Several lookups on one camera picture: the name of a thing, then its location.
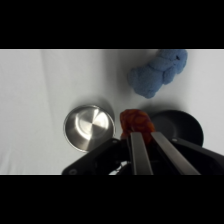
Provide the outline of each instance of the crumpled blue towel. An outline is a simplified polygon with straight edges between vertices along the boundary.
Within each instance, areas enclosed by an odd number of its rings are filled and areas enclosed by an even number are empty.
[[[152,98],[163,84],[171,83],[183,71],[187,56],[185,49],[161,49],[146,66],[132,69],[128,82],[137,94]]]

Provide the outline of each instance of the white backdrop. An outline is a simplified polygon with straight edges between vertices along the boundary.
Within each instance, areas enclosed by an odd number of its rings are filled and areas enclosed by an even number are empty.
[[[60,174],[83,154],[63,136],[74,108],[96,104],[115,119],[125,109],[180,109],[201,123],[204,147],[224,155],[224,50],[188,50],[184,72],[155,98],[136,95],[127,72],[151,50],[0,50],[0,174]]]

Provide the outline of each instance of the bowl rim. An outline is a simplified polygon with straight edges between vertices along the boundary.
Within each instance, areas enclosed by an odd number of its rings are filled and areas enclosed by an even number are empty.
[[[172,110],[172,109],[165,109],[165,110],[161,110],[161,111],[159,111],[159,112],[157,112],[157,113],[154,113],[153,115],[151,115],[150,116],[150,118],[151,118],[151,120],[153,119],[153,118],[155,118],[156,116],[159,116],[159,115],[161,115],[161,114],[163,114],[163,113],[167,113],[167,112],[176,112],[176,113],[180,113],[180,114],[184,114],[184,115],[187,115],[188,117],[191,117],[196,123],[197,123],[197,125],[198,125],[198,127],[201,129],[201,134],[202,134],[202,147],[203,147],[203,145],[204,145],[204,141],[205,141],[205,136],[204,136],[204,131],[203,131],[203,128],[202,128],[202,126],[201,126],[201,124],[199,123],[199,121],[195,118],[195,117],[193,117],[191,114],[189,114],[189,113],[187,113],[187,112],[185,112],[185,111],[182,111],[182,110]]]

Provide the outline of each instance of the red object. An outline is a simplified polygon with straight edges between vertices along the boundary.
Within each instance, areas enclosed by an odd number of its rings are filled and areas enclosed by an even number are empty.
[[[132,132],[141,132],[146,146],[152,141],[151,132],[155,127],[147,113],[141,110],[126,110],[120,115],[123,133],[122,139],[126,139]]]

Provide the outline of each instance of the metal bowl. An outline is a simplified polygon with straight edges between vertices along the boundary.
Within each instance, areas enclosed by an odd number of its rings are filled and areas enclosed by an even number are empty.
[[[64,134],[75,149],[90,152],[115,135],[115,125],[103,109],[93,105],[81,106],[66,117]]]

